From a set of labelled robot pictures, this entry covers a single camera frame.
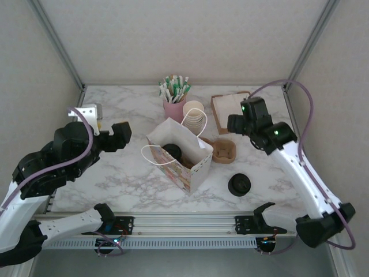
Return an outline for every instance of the white panel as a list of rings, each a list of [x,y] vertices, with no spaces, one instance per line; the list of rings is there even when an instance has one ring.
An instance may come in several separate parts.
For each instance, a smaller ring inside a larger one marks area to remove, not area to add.
[[[341,1],[299,76],[315,104],[306,153],[332,192],[356,209],[349,225],[357,248],[347,254],[360,276],[369,276],[368,11],[368,0]],[[290,97],[302,128],[308,101],[297,89]]]
[[[19,160],[68,120],[78,89],[25,0],[0,2],[0,202]]]
[[[288,76],[324,0],[43,0],[84,83],[194,83]]]

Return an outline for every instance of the paper bag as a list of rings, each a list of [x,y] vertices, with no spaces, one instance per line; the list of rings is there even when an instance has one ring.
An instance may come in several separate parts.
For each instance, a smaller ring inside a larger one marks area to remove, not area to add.
[[[183,125],[168,118],[146,138],[149,145],[161,146],[150,147],[153,158],[158,164],[174,160],[167,151],[162,149],[166,144],[172,143],[181,149],[182,156],[194,164],[191,169],[188,169],[175,160],[172,163],[159,166],[160,170],[187,194],[195,191],[208,177],[213,147],[195,136]]]

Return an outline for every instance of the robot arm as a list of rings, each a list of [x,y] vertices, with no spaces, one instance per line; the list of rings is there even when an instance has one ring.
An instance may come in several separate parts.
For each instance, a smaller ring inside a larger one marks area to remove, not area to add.
[[[50,222],[31,220],[36,210],[55,189],[80,177],[88,167],[100,159],[102,151],[115,152],[129,143],[131,130],[128,122],[113,124],[114,134],[110,135],[108,131],[99,131],[96,107],[87,107],[87,112],[91,113],[88,123],[93,126],[91,129],[95,134],[88,154],[75,163],[32,179],[20,189],[8,207],[0,211],[0,267],[23,263],[35,257],[42,246],[61,238],[96,231],[114,222],[115,216],[107,204],[98,204],[89,211]],[[88,132],[82,122],[71,122],[56,130],[52,142],[41,151],[21,159],[13,173],[5,199],[32,174],[78,157],[85,151],[88,142]]]
[[[258,218],[257,221],[262,220],[266,226],[297,232],[302,241],[313,248],[342,231],[344,226],[330,204],[342,213],[347,222],[355,214],[355,209],[350,203],[343,204],[327,188],[304,153],[304,164],[300,162],[297,137],[291,128],[285,122],[273,124],[262,98],[245,99],[241,102],[241,108],[243,115],[228,117],[228,131],[249,136],[256,149],[263,150],[280,165],[301,196],[307,212],[304,215],[302,211],[267,203],[260,207],[262,210],[257,209],[257,213],[262,215],[262,219]],[[329,200],[317,188],[303,166],[309,169]]]

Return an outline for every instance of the purple cable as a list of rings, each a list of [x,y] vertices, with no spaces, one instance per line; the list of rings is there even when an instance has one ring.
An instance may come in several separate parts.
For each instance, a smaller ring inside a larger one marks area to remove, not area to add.
[[[108,238],[106,235],[102,234],[102,233],[99,233],[99,232],[93,232],[95,233],[96,235],[100,235],[102,236],[103,238],[105,238],[105,241],[103,241],[102,243],[100,243],[99,247],[97,248],[97,254],[101,255],[100,253],[100,249],[101,247],[106,244],[107,242],[110,242],[111,244],[114,244],[116,247],[119,248],[119,250],[121,251],[120,253],[118,254],[102,254],[102,255],[105,255],[105,257],[116,257],[116,256],[120,256],[120,255],[123,255],[124,252],[123,252],[123,248],[117,244],[115,241],[113,241],[112,239]]]
[[[257,250],[257,252],[259,252],[261,255],[266,255],[264,253],[267,253],[268,256],[282,254],[282,253],[284,253],[286,251],[289,251],[292,247],[294,247],[298,240],[299,240],[299,235],[296,235],[295,236],[295,239],[293,240],[293,243],[291,243],[291,245],[288,246],[288,247],[286,247],[285,249],[282,249],[282,250],[279,250],[279,251],[275,251],[275,252],[263,252],[263,251]]]
[[[267,83],[267,84],[263,85],[262,87],[258,88],[256,91],[254,91],[249,97],[253,97],[256,93],[258,93],[259,91],[261,91],[262,89],[264,89],[266,87],[269,87],[270,85],[276,85],[276,84],[281,84],[281,83],[291,83],[291,84],[299,86],[306,93],[306,95],[309,99],[310,112],[309,112],[309,116],[308,116],[308,119],[307,119],[306,126],[304,128],[304,131],[302,132],[301,139],[300,139],[299,145],[298,145],[298,154],[299,154],[300,163],[303,164],[303,168],[305,169],[307,175],[309,175],[309,177],[314,182],[315,186],[317,186],[318,190],[322,193],[324,198],[327,200],[329,205],[333,208],[333,210],[336,212],[336,214],[338,215],[338,217],[342,221],[342,223],[343,223],[344,227],[346,228],[346,231],[347,231],[347,233],[350,237],[350,240],[351,240],[351,246],[342,246],[342,245],[338,245],[338,244],[335,244],[334,242],[330,242],[330,241],[327,241],[327,243],[332,245],[332,246],[335,246],[337,248],[344,249],[344,250],[352,250],[356,246],[356,241],[355,241],[355,238],[353,237],[353,234],[351,232],[350,227],[348,226],[347,221],[343,217],[340,210],[332,203],[332,201],[330,201],[328,194],[324,191],[324,189],[321,187],[319,182],[315,179],[315,177],[311,173],[310,169],[305,165],[305,162],[304,162],[303,157],[302,157],[302,147],[303,147],[303,144],[304,144],[305,139],[306,139],[307,131],[310,127],[310,123],[311,123],[311,120],[312,120],[312,115],[314,113],[314,103],[312,101],[312,97],[311,97],[311,94],[310,94],[309,90],[303,84],[301,84],[298,81],[289,80],[289,79],[281,79],[281,80],[272,81],[270,83]]]
[[[5,200],[4,204],[2,205],[1,208],[3,208],[3,211],[0,211],[0,216],[5,212],[5,209],[9,206],[9,204],[13,201],[13,199],[17,196],[18,192],[21,190],[21,188],[23,188],[27,183],[29,183],[30,181],[32,181],[33,179],[37,178],[38,176],[45,174],[49,171],[53,171],[55,169],[59,169],[61,167],[65,167],[65,166],[69,166],[72,163],[76,163],[79,160],[83,159],[91,150],[92,144],[93,144],[93,134],[91,131],[91,127],[88,124],[87,120],[85,119],[85,117],[75,108],[69,108],[68,110],[74,112],[75,114],[78,115],[78,117],[82,120],[83,124],[86,127],[87,133],[88,133],[88,145],[85,149],[85,151],[80,154],[78,157],[72,159],[72,160],[68,160],[67,162],[63,162],[63,163],[59,163],[56,164],[54,166],[49,166],[46,167],[45,169],[42,169],[36,173],[33,173],[32,175],[28,176],[26,179],[24,179],[19,185],[18,187],[10,194],[10,196]]]

